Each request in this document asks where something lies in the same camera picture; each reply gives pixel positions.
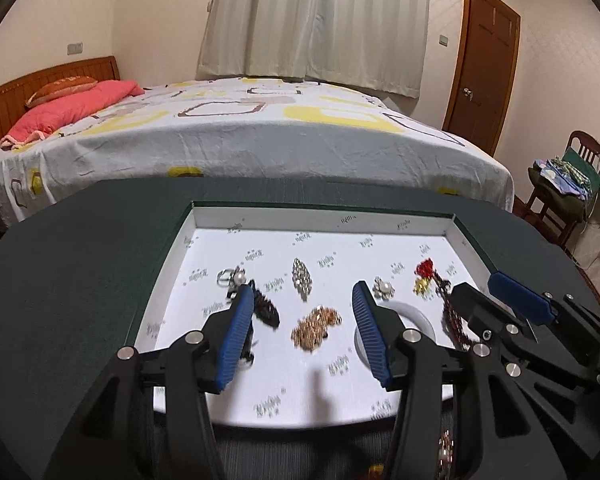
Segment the white curtain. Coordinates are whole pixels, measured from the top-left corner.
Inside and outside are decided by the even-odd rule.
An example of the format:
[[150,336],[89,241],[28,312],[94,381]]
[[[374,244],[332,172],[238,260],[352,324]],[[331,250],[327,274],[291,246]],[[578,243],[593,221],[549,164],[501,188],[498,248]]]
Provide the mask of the white curtain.
[[213,0],[198,75],[286,76],[417,97],[429,0]]

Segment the brown cushion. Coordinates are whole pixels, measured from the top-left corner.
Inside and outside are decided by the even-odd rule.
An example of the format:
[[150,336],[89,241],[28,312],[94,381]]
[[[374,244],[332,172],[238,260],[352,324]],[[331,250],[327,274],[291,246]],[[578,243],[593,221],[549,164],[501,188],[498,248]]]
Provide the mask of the brown cushion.
[[571,195],[561,195],[554,186],[540,176],[537,168],[528,168],[529,180],[534,185],[538,198],[566,223],[584,220],[585,203]]
[[78,92],[91,90],[98,83],[93,77],[86,75],[76,75],[65,77],[44,85],[35,92],[25,103],[27,108],[33,108],[54,99],[71,95]]

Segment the folded clothes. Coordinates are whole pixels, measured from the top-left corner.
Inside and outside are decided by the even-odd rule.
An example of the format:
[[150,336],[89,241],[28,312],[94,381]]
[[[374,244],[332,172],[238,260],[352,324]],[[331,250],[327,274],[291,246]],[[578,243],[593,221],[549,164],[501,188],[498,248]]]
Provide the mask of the folded clothes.
[[585,202],[592,195],[589,179],[568,162],[553,158],[536,159],[535,165],[541,170],[540,176],[549,181],[559,193],[577,196]]

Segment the patterned bed sheet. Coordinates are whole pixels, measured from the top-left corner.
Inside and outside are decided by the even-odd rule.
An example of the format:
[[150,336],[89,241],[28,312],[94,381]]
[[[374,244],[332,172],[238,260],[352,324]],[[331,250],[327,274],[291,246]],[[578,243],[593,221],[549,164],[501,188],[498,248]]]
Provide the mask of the patterned bed sheet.
[[320,82],[189,81],[148,89],[0,150],[0,227],[90,186],[146,176],[325,178],[419,187],[511,211],[507,169],[464,139]]

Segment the earring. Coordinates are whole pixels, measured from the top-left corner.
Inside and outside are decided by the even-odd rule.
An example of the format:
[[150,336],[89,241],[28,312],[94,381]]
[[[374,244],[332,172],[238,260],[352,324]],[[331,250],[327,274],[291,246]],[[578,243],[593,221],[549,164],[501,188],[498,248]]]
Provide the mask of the earring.
[[430,291],[430,284],[435,284],[436,294],[442,298],[443,301],[443,319],[445,320],[445,331],[454,339],[454,342],[461,348],[470,348],[474,343],[469,336],[464,333],[462,327],[462,317],[458,314],[458,311],[451,304],[451,282],[449,280],[443,280],[433,266],[431,258],[427,258],[423,262],[420,262],[416,267],[415,271],[416,278],[415,286],[413,291],[418,294],[425,296]]
[[384,282],[379,276],[376,276],[374,283],[375,285],[372,290],[377,300],[382,299],[383,301],[387,301],[394,296],[395,289],[391,283]]
[[256,288],[256,282],[251,280],[249,285],[253,290],[253,313],[265,325],[272,328],[278,328],[280,326],[280,314],[278,314],[276,307],[271,303],[271,300],[268,300],[267,297]]
[[306,301],[306,297],[311,294],[311,276],[306,268],[306,265],[297,258],[294,260],[291,269],[291,277],[294,280],[294,287],[300,294],[302,301]]

